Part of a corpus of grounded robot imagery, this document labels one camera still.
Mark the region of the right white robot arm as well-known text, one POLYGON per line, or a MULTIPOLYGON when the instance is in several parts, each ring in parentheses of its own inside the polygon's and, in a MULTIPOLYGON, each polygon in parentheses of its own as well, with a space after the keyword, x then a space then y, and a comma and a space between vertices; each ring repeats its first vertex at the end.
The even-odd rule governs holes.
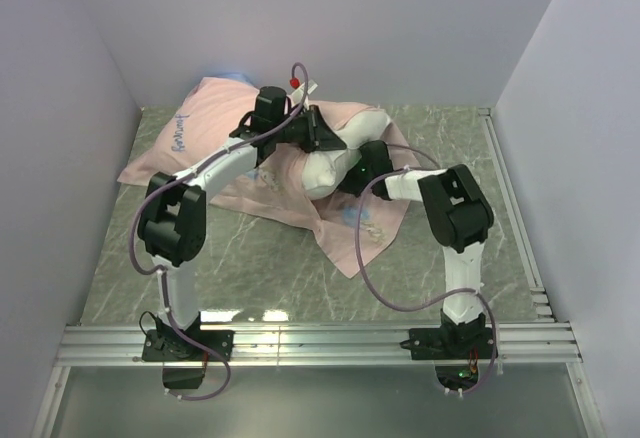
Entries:
POLYGON ((355 254, 371 293, 385 306, 416 312, 442 304, 436 343, 451 357, 460 358, 475 346, 493 318, 481 296, 482 255, 494 213, 469 168, 455 165, 426 170, 407 165, 395 169, 389 146, 380 140, 359 148, 360 159, 346 175, 340 189, 359 198, 355 215, 355 254), (373 286, 361 253, 362 213, 368 194, 386 201, 413 201, 423 205, 431 232, 442 246, 445 260, 443 295, 422 305, 400 306, 386 300, 373 286))

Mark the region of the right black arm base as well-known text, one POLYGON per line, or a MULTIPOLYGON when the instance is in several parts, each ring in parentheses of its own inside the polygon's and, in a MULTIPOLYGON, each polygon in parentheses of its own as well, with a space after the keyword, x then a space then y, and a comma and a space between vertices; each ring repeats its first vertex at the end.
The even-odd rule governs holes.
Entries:
POLYGON ((439 328, 411 328, 399 343, 412 361, 433 361, 438 383, 446 394, 469 394, 481 382, 480 361, 490 368, 498 358, 497 339, 486 325, 442 324, 439 328))

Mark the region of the pink cartoon pillowcase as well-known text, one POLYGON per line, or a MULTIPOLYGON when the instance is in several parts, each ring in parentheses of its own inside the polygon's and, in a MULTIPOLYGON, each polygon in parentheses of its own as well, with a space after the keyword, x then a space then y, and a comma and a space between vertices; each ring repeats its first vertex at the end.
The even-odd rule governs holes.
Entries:
MULTIPOLYGON (((120 173, 119 182, 146 186, 157 172, 174 174, 220 148, 243 115, 254 106, 257 88, 240 81, 204 78, 162 129, 153 145, 120 173)), ((392 145, 394 165, 414 165, 407 141, 392 122, 382 140, 392 145)), ((311 201, 301 173, 308 154, 293 145, 280 145, 256 170, 225 187, 212 204, 313 232, 318 246, 346 277, 358 272, 355 254, 356 197, 336 189, 311 201)), ((360 245, 369 263, 395 240, 408 209, 406 201, 386 201, 374 196, 364 204, 360 245)))

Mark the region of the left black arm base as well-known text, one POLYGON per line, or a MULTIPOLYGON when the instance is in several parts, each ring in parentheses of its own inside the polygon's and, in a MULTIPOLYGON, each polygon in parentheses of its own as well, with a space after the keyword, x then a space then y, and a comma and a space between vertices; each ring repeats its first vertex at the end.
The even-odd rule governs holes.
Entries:
POLYGON ((229 384, 234 331, 203 330, 200 317, 197 317, 192 325, 181 331, 184 338, 150 311, 140 315, 138 327, 144 335, 141 361, 163 365, 162 383, 167 392, 177 396, 184 391, 197 390, 212 363, 222 364, 227 372, 214 395, 220 394, 229 384))

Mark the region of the aluminium mounting rail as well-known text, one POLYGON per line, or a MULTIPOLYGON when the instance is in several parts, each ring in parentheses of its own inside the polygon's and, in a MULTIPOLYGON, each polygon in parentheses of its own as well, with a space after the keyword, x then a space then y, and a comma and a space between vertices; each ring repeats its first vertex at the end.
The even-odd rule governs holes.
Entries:
MULTIPOLYGON (((384 323, 227 323, 222 345, 229 361, 241 366, 384 366, 444 364, 432 355, 416 324, 384 323)), ((54 363, 58 367, 179 367, 173 356, 152 357, 149 341, 136 327, 69 327, 54 363)), ((495 339, 473 346, 471 355, 486 364, 491 351, 504 364, 579 363, 581 352, 570 325, 500 325, 495 339)))

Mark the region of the white pillow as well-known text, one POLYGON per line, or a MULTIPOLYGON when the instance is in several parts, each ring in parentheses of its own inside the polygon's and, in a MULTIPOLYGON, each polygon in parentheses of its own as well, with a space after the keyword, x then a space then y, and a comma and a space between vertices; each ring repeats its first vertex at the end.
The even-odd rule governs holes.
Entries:
POLYGON ((318 106, 325 122, 346 144, 346 148, 314 151, 306 156, 301 182, 311 201, 332 194, 359 160, 359 147, 380 139, 391 123, 386 111, 372 106, 329 102, 318 106))

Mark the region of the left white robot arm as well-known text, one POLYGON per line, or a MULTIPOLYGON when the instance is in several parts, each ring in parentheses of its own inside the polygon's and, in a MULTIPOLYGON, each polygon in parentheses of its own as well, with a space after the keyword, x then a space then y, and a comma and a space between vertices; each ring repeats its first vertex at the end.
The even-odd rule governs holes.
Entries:
POLYGON ((308 103, 308 94, 315 87, 313 82, 304 84, 292 96, 279 87, 261 88, 254 109, 241 118, 218 150, 174 175, 158 173, 149 181, 134 224, 152 257, 153 268, 142 269, 135 257, 131 261, 139 273, 158 275, 160 319, 173 328, 165 345, 177 359, 192 359, 202 344, 200 333, 190 328, 200 309, 195 272, 189 262, 204 245, 210 199, 237 177, 257 168, 280 143, 292 144, 305 153, 347 148, 325 122, 319 107, 308 103))

